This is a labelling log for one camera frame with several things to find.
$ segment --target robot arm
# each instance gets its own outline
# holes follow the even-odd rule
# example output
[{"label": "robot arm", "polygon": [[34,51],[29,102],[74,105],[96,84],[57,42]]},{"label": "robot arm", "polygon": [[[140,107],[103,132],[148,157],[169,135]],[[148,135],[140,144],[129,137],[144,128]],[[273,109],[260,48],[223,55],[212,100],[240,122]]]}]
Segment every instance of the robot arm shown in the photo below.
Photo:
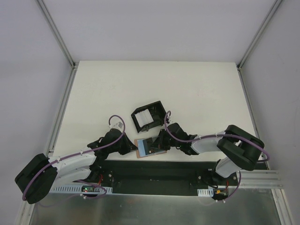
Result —
[{"label": "robot arm", "polygon": [[[44,154],[36,155],[15,179],[23,192],[23,200],[33,204],[43,199],[51,188],[76,180],[95,180],[99,176],[99,167],[110,153],[125,155],[137,149],[124,133],[123,120],[110,128],[104,137],[88,144],[80,153],[50,158]],[[163,150],[176,147],[188,155],[222,151],[227,157],[217,161],[214,168],[203,176],[208,185],[219,185],[240,169],[253,170],[261,154],[259,148],[262,149],[264,144],[234,125],[219,134],[199,137],[188,135],[178,123],[169,126],[165,123],[165,129],[160,130],[152,146]]]},{"label": "robot arm", "polygon": [[219,185],[240,169],[254,170],[261,155],[259,148],[263,149],[264,143],[235,125],[229,125],[225,131],[213,137],[211,135],[199,137],[188,135],[178,123],[173,123],[160,131],[152,146],[164,150],[176,147],[187,155],[222,151],[227,157],[217,161],[213,170],[205,178],[208,184]]},{"label": "robot arm", "polygon": [[33,177],[46,165],[49,167],[37,176],[26,192],[26,200],[29,204],[37,203],[42,200],[52,188],[73,182],[75,180],[88,179],[91,176],[98,176],[97,169],[101,162],[107,159],[112,152],[119,152],[125,155],[137,149],[126,134],[114,144],[101,150],[84,153],[87,150],[107,146],[116,141],[122,135],[124,124],[118,122],[110,126],[111,130],[97,141],[94,141],[80,151],[81,154],[60,160],[65,157],[49,157],[44,154],[36,155],[26,167],[17,175],[15,182],[24,193]]}]

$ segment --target white table surface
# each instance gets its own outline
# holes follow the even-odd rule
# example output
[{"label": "white table surface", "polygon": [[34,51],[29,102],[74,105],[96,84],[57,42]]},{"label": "white table surface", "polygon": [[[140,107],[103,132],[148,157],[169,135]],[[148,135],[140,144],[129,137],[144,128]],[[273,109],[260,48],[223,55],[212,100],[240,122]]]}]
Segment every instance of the white table surface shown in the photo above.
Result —
[{"label": "white table surface", "polygon": [[[255,134],[234,63],[80,61],[53,155],[78,152],[104,136],[113,114],[124,119],[132,142],[156,136],[161,127],[138,134],[130,115],[158,100],[188,134],[214,134],[230,124]],[[108,159],[217,161],[224,157],[222,152],[188,156],[172,148],[141,159],[135,152],[113,153]]]}]

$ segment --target white wall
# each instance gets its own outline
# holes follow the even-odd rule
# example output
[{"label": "white wall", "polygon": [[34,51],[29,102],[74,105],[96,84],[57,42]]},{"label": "white wall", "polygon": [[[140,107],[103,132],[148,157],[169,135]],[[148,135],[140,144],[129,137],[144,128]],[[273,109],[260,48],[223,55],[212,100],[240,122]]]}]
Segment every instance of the white wall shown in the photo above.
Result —
[{"label": "white wall", "polygon": [[286,0],[242,74],[259,134],[300,220],[300,1]]},{"label": "white wall", "polygon": [[12,225],[14,179],[44,151],[70,67],[35,1],[1,1],[0,30],[0,224]]},{"label": "white wall", "polygon": [[274,0],[45,0],[75,61],[238,63]]}]

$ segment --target metal frame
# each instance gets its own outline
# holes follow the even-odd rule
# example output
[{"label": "metal frame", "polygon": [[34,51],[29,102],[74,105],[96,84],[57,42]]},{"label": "metal frame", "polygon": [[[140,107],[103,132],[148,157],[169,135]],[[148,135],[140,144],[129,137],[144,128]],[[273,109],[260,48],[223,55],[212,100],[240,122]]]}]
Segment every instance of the metal frame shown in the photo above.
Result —
[{"label": "metal frame", "polygon": [[273,5],[272,5],[271,9],[269,10],[267,16],[263,20],[261,26],[259,27],[258,31],[254,35],[248,49],[246,50],[246,52],[243,55],[240,63],[238,64],[238,69],[241,69],[243,67],[243,65],[245,64],[245,62],[248,59],[249,55],[251,54],[251,52],[254,50],[254,48],[258,44],[260,38],[264,34],[264,32],[265,32],[266,28],[268,27],[270,21],[273,19],[275,13],[278,11],[278,9],[281,6],[281,4],[283,3],[283,1],[284,0],[275,0],[275,2],[273,3]]},{"label": "metal frame", "polygon": [[35,0],[38,7],[40,8],[40,10],[42,11],[44,17],[45,17],[45,20],[47,21],[48,25],[49,25],[49,28],[50,30],[52,31],[55,39],[57,40],[57,43],[58,45],[60,46],[62,52],[64,53],[66,59],[68,60],[69,64],[71,67],[74,67],[75,65],[75,62],[64,42],[64,40],[62,39],[61,35],[60,35],[60,32],[58,31],[56,25],[55,25],[55,22],[54,20],[52,19],[50,13],[49,13],[49,10],[46,6],[46,4],[44,3],[43,0]]},{"label": "metal frame", "polygon": [[75,64],[75,66],[72,69],[71,74],[69,76],[69,79],[68,79],[67,86],[65,88],[63,97],[60,101],[60,108],[59,108],[59,111],[58,111],[56,119],[55,119],[54,127],[52,129],[52,134],[51,134],[51,137],[49,139],[49,143],[47,144],[47,148],[45,150],[45,155],[46,156],[49,154],[49,152],[52,152],[52,150],[55,147],[57,137],[58,137],[58,134],[59,134],[59,131],[60,131],[60,126],[61,126],[61,123],[62,123],[62,119],[63,119],[64,114],[65,114],[65,110],[66,110],[66,107],[67,107],[67,103],[68,103],[68,100],[69,100],[69,96],[70,96],[70,93],[71,93],[71,89],[72,89],[72,86],[73,86],[75,75],[76,75],[76,72],[77,72],[77,68],[78,68],[78,64]]},{"label": "metal frame", "polygon": [[[58,42],[59,47],[63,51],[66,59],[68,60],[72,71],[69,76],[64,95],[62,97],[62,100],[60,102],[60,108],[57,113],[55,123],[53,125],[53,130],[51,137],[49,139],[49,142],[46,146],[45,154],[48,155],[51,150],[54,149],[58,133],[60,130],[60,126],[62,123],[62,119],[64,116],[65,109],[67,107],[68,98],[72,89],[73,81],[75,78],[75,74],[77,71],[78,63],[75,63],[58,28],[56,27],[54,20],[52,19],[50,12],[44,3],[44,0],[35,0],[38,7],[40,8],[41,12],[43,13],[45,20],[47,21],[50,30],[52,31],[55,39]],[[251,120],[253,123],[253,126],[255,128],[255,134],[257,137],[259,137],[257,126],[255,123],[255,119],[253,117],[252,112],[252,106],[251,102],[248,97],[247,88],[243,82],[242,74],[240,73],[240,69],[243,67],[245,62],[247,61],[248,57],[250,56],[251,52],[254,50],[254,48],[257,46],[260,38],[262,37],[263,33],[265,32],[266,28],[268,27],[270,21],[274,17],[275,13],[279,9],[279,7],[282,5],[284,0],[275,0],[274,4],[272,5],[271,9],[269,10],[268,14],[266,15],[264,21],[262,22],[261,26],[259,27],[258,31],[256,32],[254,38],[252,39],[249,47],[247,48],[245,54],[243,55],[240,63],[237,65],[237,69],[240,76],[240,81],[244,90],[245,98],[247,101],[248,109],[250,112]],[[274,201],[277,207],[277,211],[280,217],[280,221],[283,225],[292,225],[294,224],[293,218],[291,216],[291,211],[288,206],[285,192],[283,190],[283,185],[281,183],[281,180],[278,176],[277,171],[271,171],[271,170],[260,170],[260,171],[242,171],[242,180],[241,180],[241,188],[267,188],[272,189],[272,193],[274,196]],[[33,212],[34,205],[29,205],[27,202],[23,202],[21,205],[21,209],[19,211],[19,215],[16,220],[17,225],[28,225],[30,222],[30,218]]]}]

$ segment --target gray aluminum profile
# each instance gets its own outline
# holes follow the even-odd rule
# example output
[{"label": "gray aluminum profile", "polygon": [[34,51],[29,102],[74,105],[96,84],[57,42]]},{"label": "gray aluminum profile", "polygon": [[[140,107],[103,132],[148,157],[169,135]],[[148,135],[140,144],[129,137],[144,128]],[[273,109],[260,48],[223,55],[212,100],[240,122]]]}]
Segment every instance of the gray aluminum profile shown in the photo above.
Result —
[{"label": "gray aluminum profile", "polygon": [[52,129],[52,134],[51,134],[49,142],[46,146],[46,150],[45,150],[45,155],[46,156],[48,156],[49,152],[51,150],[53,150],[54,147],[55,147],[55,144],[56,144],[56,141],[57,141],[57,138],[58,138],[58,134],[59,134],[59,131],[60,131],[62,119],[63,119],[64,114],[65,114],[65,110],[66,110],[66,107],[67,107],[67,103],[68,103],[68,100],[69,100],[69,97],[70,97],[71,89],[72,89],[73,82],[74,82],[74,79],[75,79],[75,75],[76,75],[76,72],[77,72],[77,67],[78,67],[78,65],[75,64],[75,67],[72,69],[71,74],[69,76],[67,86],[65,88],[62,100],[60,101],[60,108],[59,108],[59,111],[58,111],[56,119],[55,119],[54,127]]},{"label": "gray aluminum profile", "polygon": [[283,189],[272,190],[281,225],[295,224]]},{"label": "gray aluminum profile", "polygon": [[275,2],[273,3],[271,9],[269,10],[267,16],[265,17],[265,19],[263,20],[261,26],[259,27],[258,31],[255,33],[248,49],[246,50],[245,54],[243,55],[240,63],[238,64],[238,69],[241,69],[243,67],[243,65],[245,64],[245,62],[248,59],[249,55],[251,54],[251,52],[254,50],[254,48],[258,44],[260,38],[264,34],[264,32],[265,32],[266,28],[268,27],[270,21],[272,20],[275,13],[278,11],[279,7],[281,6],[281,4],[283,2],[284,2],[284,0],[275,0]]},{"label": "gray aluminum profile", "polygon": [[50,15],[50,13],[49,13],[49,10],[48,10],[46,4],[44,3],[43,0],[35,0],[35,1],[36,1],[37,5],[39,6],[39,8],[41,9],[41,11],[42,11],[42,13],[45,17],[45,20],[47,21],[47,23],[50,27],[50,30],[52,31],[55,39],[57,40],[57,43],[60,46],[62,52],[64,53],[66,59],[68,60],[70,66],[72,68],[74,68],[75,62],[74,62],[74,60],[73,60],[73,58],[72,58],[72,56],[71,56],[71,54],[70,54],[70,52],[69,52],[69,50],[66,46],[64,40],[61,37],[60,32],[58,31],[58,29],[55,25],[55,22],[52,19],[52,16]]},{"label": "gray aluminum profile", "polygon": [[33,213],[34,204],[22,202],[15,225],[28,225]]},{"label": "gray aluminum profile", "polygon": [[241,170],[240,188],[282,189],[283,185],[276,170]]}]

